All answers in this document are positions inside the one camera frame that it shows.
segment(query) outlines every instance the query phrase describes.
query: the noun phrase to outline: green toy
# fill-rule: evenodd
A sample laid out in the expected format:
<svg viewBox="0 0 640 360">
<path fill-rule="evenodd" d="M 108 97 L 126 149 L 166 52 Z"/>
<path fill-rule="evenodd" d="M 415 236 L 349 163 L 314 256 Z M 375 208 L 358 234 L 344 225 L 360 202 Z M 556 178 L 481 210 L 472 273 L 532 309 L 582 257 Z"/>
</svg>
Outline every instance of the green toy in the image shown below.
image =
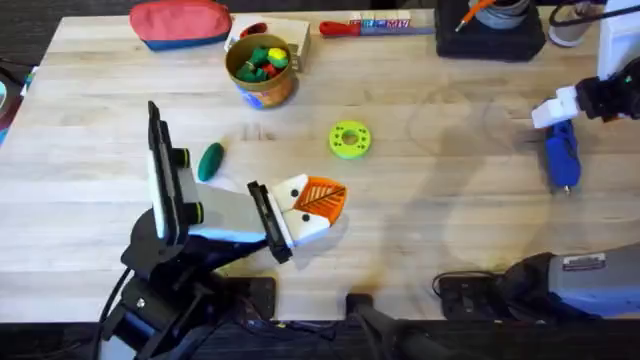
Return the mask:
<svg viewBox="0 0 640 360">
<path fill-rule="evenodd" d="M 271 63 L 276 69 L 284 69 L 289 64 L 287 52 L 279 48 L 267 49 L 259 46 L 253 49 L 249 60 L 236 72 L 236 77 L 251 83 L 266 81 L 269 76 L 260 67 L 267 63 Z"/>
<path fill-rule="evenodd" d="M 267 80 L 267 73 L 260 67 L 268 62 L 267 54 L 269 50 L 264 47 L 253 49 L 251 57 L 236 72 L 236 77 L 246 82 L 261 82 Z"/>
<path fill-rule="evenodd" d="M 279 48 L 271 48 L 267 53 L 267 60 L 276 68 L 284 69 L 289 65 L 287 52 Z"/>
<path fill-rule="evenodd" d="M 202 155 L 200 164 L 198 164 L 198 179 L 205 182 L 216 174 L 222 164 L 224 157 L 224 148 L 220 143 L 211 144 Z"/>
</svg>

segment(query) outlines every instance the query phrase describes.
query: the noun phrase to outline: wooden table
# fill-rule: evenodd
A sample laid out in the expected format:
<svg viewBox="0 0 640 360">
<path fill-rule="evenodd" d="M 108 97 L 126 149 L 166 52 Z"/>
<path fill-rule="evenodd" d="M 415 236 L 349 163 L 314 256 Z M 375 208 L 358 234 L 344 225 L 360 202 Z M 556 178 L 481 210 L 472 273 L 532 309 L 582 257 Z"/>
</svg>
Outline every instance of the wooden table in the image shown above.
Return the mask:
<svg viewBox="0 0 640 360">
<path fill-rule="evenodd" d="M 198 159 L 224 139 L 214 186 L 299 174 L 349 188 L 331 233 L 276 266 L 268 252 L 229 274 L 278 280 L 280 319 L 336 319 L 350 290 L 397 317 L 440 318 L 439 272 L 504 269 L 542 251 L 601 250 L 640 233 L 640 124 L 575 122 L 580 189 L 551 195 L 530 111 L 595 73 L 598 29 L 527 64 L 438 58 L 431 36 L 323 40 L 311 20 L 308 69 L 286 106 L 247 106 L 222 44 L 152 53 L 127 17 L 65 18 L 0 150 L 0 321 L 95 321 L 123 265 L 146 188 L 147 100 L 175 146 Z M 414 11 L 415 25 L 432 23 Z M 369 154 L 328 149 L 332 123 L 373 132 Z"/>
</svg>

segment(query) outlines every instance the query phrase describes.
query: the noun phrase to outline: label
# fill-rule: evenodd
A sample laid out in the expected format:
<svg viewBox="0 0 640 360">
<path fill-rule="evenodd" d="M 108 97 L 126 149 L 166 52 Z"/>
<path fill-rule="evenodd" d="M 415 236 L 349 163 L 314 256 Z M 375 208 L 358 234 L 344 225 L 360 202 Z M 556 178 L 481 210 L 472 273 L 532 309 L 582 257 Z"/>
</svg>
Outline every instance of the label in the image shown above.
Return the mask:
<svg viewBox="0 0 640 360">
<path fill-rule="evenodd" d="M 563 271 L 587 271 L 602 269 L 606 266 L 605 253 L 566 256 L 562 259 Z"/>
<path fill-rule="evenodd" d="M 279 105 L 285 101 L 293 90 L 293 80 L 287 78 L 278 85 L 264 91 L 249 91 L 236 84 L 245 101 L 256 109 L 263 109 Z"/>
</svg>

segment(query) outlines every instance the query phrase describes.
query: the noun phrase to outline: pencil case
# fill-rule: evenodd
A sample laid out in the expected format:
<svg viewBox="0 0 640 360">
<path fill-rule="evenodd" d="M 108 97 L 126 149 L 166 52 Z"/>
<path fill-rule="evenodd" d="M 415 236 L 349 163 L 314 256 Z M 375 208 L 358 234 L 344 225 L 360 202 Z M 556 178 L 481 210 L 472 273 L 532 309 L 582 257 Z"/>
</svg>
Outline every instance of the pencil case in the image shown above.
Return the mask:
<svg viewBox="0 0 640 360">
<path fill-rule="evenodd" d="M 153 51 L 224 41 L 231 30 L 229 10 L 211 0 L 142 3 L 131 9 L 129 23 Z"/>
</svg>

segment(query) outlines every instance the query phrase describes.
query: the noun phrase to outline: blue clamp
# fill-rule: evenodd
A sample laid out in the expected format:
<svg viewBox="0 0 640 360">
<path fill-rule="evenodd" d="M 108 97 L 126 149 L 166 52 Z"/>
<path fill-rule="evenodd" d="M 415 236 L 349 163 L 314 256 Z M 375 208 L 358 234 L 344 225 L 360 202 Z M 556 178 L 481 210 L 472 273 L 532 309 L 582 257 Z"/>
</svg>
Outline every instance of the blue clamp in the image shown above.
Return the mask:
<svg viewBox="0 0 640 360">
<path fill-rule="evenodd" d="M 573 124 L 571 120 L 554 124 L 547 128 L 546 135 L 544 147 L 549 180 L 569 193 L 573 186 L 578 185 L 581 172 Z"/>
</svg>

